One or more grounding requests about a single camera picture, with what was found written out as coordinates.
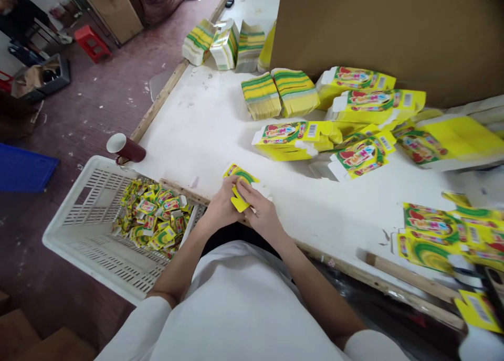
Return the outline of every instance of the floor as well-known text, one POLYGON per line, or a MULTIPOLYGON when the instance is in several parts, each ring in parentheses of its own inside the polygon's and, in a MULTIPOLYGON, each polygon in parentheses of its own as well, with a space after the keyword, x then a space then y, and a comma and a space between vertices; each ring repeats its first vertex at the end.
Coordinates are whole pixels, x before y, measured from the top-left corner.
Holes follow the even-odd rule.
POLYGON ((10 294, 10 308, 20 307, 43 338, 67 326, 102 349, 133 310, 46 249, 42 234, 87 160, 111 157, 107 139, 133 132, 152 104, 150 79, 175 69, 184 37, 218 2, 183 2, 168 20, 121 49, 111 48, 113 57, 97 65, 78 45, 68 46, 63 54, 72 83, 43 102, 33 134, 9 142, 60 159, 43 194, 0 192, 0 289, 10 294))

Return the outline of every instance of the white table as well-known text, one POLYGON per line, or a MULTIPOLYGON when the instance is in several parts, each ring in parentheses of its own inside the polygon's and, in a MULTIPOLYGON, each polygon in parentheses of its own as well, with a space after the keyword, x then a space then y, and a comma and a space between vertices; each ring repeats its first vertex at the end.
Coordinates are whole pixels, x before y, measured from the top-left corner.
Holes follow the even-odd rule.
MULTIPOLYGON (((238 28, 244 19, 261 24, 267 32, 276 19, 278 4, 279 0, 235 0, 220 19, 233 18, 238 28)), ((146 158, 131 168, 209 199, 220 188, 226 165, 237 163, 271 189, 287 233, 322 251, 325 256, 321 259, 329 265, 331 261, 324 260, 327 255, 401 292, 430 299, 423 291, 367 265, 368 251, 450 284, 451 278, 411 265, 391 252, 395 235, 404 227, 402 202, 452 207, 441 197, 442 191, 452 188, 449 175, 420 169, 400 151, 391 155, 388 165, 344 183, 315 179, 308 161, 267 159, 251 146, 254 133, 265 124, 295 119, 252 120, 240 83, 257 75, 218 71, 212 58, 204 66, 189 65, 141 137, 146 158)), ((307 118, 322 120, 324 114, 314 111, 307 118)), ((389 294, 399 299, 403 295, 389 294)))

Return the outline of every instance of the blue bin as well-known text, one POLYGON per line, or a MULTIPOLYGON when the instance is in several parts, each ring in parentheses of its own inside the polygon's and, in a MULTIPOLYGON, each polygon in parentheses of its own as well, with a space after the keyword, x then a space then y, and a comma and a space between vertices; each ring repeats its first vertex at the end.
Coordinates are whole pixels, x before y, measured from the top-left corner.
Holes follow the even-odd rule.
POLYGON ((0 190, 40 193, 59 159, 0 143, 0 190))

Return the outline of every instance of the red mug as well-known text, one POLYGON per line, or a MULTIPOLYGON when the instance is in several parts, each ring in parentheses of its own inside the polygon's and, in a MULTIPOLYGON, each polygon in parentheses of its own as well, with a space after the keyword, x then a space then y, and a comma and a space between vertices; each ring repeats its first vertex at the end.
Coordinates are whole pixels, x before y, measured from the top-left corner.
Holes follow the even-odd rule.
POLYGON ((117 154, 115 162, 122 165, 128 161, 141 162, 146 155, 145 149, 138 143, 133 142, 122 133, 114 134, 107 142, 107 151, 112 154, 117 154), (119 158, 126 159, 123 163, 119 163, 119 158))

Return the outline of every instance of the hand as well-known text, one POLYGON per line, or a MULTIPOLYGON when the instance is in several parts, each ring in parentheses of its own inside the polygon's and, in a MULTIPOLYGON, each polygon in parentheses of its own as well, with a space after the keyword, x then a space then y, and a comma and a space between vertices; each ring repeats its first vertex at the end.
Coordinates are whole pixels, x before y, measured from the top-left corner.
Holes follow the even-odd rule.
POLYGON ((222 187, 217 194, 212 198, 208 209, 203 217, 198 221, 208 230, 210 236, 218 229, 224 226, 233 224, 239 219, 243 219, 243 214, 236 210, 231 202, 231 197, 234 197, 233 185, 238 181, 238 176, 226 177, 222 182, 222 187))
POLYGON ((245 217, 250 225, 261 235, 270 245, 277 240, 287 236, 280 219, 278 219, 277 210, 274 204, 264 197, 259 191, 252 188, 252 185, 244 183, 241 179, 236 183, 238 192, 243 196, 252 208, 245 209, 245 217))

